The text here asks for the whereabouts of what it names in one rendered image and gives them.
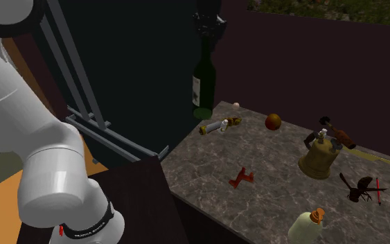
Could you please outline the red yellow apple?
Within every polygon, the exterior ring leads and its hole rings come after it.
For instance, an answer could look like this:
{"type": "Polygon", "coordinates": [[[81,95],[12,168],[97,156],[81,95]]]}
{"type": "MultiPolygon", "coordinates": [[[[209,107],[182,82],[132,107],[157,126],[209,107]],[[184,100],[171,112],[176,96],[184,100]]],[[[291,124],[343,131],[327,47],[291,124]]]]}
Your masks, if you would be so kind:
{"type": "Polygon", "coordinates": [[[269,114],[265,119],[265,127],[269,130],[278,130],[281,126],[281,118],[277,114],[269,114]]]}

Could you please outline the grey metal frame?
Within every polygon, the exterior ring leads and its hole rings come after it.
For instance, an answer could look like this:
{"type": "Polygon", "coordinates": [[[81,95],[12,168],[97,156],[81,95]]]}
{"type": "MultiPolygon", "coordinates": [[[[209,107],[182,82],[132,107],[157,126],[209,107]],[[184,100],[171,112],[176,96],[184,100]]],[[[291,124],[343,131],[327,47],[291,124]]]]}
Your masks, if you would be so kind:
{"type": "Polygon", "coordinates": [[[66,118],[66,121],[71,125],[74,125],[77,129],[79,129],[79,131],[83,132],[87,136],[97,141],[99,144],[107,147],[116,154],[125,158],[129,162],[137,162],[140,159],[136,155],[133,155],[132,153],[126,151],[125,149],[102,136],[102,132],[117,140],[118,142],[139,151],[140,153],[151,157],[157,156],[159,159],[163,159],[169,152],[168,146],[166,146],[161,152],[157,153],[137,143],[134,143],[119,133],[109,129],[111,123],[104,120],[102,116],[98,102],[94,96],[94,92],[91,88],[85,69],[80,60],[76,45],[73,41],[73,37],[70,33],[69,27],[67,26],[67,22],[60,7],[59,1],[45,0],[45,2],[47,3],[50,11],[43,17],[40,26],[77,106],[75,109],[71,106],[67,107],[71,115],[66,118]],[[86,101],[82,100],[80,90],[76,87],[75,81],[67,64],[67,59],[64,58],[61,51],[61,46],[56,40],[56,33],[61,34],[64,47],[67,48],[69,61],[73,63],[75,73],[80,79],[82,91],[85,93],[87,99],[86,101]]]}

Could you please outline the dark green wine bottle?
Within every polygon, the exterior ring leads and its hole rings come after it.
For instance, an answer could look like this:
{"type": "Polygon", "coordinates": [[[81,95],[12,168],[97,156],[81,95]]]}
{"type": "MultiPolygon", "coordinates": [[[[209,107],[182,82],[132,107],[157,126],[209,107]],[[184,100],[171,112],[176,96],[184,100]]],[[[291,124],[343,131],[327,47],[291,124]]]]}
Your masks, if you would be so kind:
{"type": "Polygon", "coordinates": [[[211,38],[201,37],[201,56],[193,71],[193,116],[206,120],[212,117],[215,95],[216,69],[211,61],[211,38]]]}

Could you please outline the grey and yellow toy pistol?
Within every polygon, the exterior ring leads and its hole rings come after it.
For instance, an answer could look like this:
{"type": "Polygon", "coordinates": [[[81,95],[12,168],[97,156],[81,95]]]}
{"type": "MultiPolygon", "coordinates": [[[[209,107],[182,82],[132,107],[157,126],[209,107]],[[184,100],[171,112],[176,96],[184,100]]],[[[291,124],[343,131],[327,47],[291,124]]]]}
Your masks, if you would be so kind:
{"type": "Polygon", "coordinates": [[[210,123],[208,125],[202,125],[199,127],[199,134],[206,135],[213,131],[224,133],[228,128],[237,126],[241,123],[242,119],[238,117],[228,117],[219,121],[210,123]]]}

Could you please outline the pale bottle with orange cap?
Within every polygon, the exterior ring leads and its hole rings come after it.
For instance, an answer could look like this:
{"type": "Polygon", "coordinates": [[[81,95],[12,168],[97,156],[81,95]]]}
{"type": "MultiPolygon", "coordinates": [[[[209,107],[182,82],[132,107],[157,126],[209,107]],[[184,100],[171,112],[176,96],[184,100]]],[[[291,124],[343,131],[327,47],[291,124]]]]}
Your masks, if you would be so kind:
{"type": "Polygon", "coordinates": [[[322,208],[302,213],[288,231],[290,244],[312,244],[322,232],[324,215],[322,208]]]}

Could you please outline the brass blowtorch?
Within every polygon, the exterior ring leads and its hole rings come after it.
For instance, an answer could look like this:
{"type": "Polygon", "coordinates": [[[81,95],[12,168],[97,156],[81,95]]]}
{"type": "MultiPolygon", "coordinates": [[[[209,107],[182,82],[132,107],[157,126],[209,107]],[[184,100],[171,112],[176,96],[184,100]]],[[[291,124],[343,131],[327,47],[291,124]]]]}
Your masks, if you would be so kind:
{"type": "Polygon", "coordinates": [[[343,130],[335,128],[328,116],[321,117],[319,122],[327,125],[334,132],[334,136],[326,138],[327,129],[311,132],[303,141],[308,152],[299,159],[298,166],[308,177],[325,180],[329,178],[330,167],[343,147],[352,150],[356,144],[343,130]]]}

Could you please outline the dark brown insect figure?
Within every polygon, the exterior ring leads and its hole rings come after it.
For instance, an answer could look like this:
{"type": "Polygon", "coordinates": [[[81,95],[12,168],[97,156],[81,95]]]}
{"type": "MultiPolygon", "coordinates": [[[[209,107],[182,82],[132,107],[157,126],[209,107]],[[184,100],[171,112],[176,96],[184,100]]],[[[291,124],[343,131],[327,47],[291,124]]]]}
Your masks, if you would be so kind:
{"type": "Polygon", "coordinates": [[[371,196],[369,192],[372,191],[377,192],[377,187],[376,188],[369,187],[369,184],[373,181],[373,178],[370,176],[360,178],[359,181],[357,182],[356,187],[352,187],[347,182],[346,178],[342,173],[339,174],[339,177],[344,182],[344,184],[348,187],[349,194],[347,195],[347,198],[352,202],[359,202],[360,198],[368,202],[369,200],[371,200],[371,196]]]}

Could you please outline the yellow flat knife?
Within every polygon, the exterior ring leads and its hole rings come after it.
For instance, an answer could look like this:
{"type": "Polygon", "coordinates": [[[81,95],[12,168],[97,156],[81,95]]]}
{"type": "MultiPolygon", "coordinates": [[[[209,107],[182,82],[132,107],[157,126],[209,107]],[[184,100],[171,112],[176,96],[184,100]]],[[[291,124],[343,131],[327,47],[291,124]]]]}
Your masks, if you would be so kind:
{"type": "Polygon", "coordinates": [[[351,153],[351,154],[353,154],[355,156],[367,159],[367,160],[369,160],[371,162],[381,161],[381,162],[384,162],[384,163],[387,163],[387,164],[390,165],[390,160],[389,159],[381,158],[381,157],[378,157],[376,155],[371,155],[371,154],[368,154],[366,152],[362,152],[362,151],[359,151],[359,150],[356,150],[356,149],[349,149],[347,147],[344,147],[344,150],[348,151],[349,153],[351,153]]]}

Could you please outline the red toy aeroplane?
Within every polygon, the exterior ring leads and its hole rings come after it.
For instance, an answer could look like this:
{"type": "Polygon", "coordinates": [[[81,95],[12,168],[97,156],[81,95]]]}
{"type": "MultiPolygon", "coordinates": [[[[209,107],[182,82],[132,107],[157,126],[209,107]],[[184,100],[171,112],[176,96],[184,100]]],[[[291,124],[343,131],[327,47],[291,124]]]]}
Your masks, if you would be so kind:
{"type": "Polygon", "coordinates": [[[242,167],[241,171],[238,173],[236,179],[229,180],[230,185],[236,189],[241,181],[253,182],[254,181],[254,173],[250,172],[250,174],[245,174],[245,167],[242,167]]]}

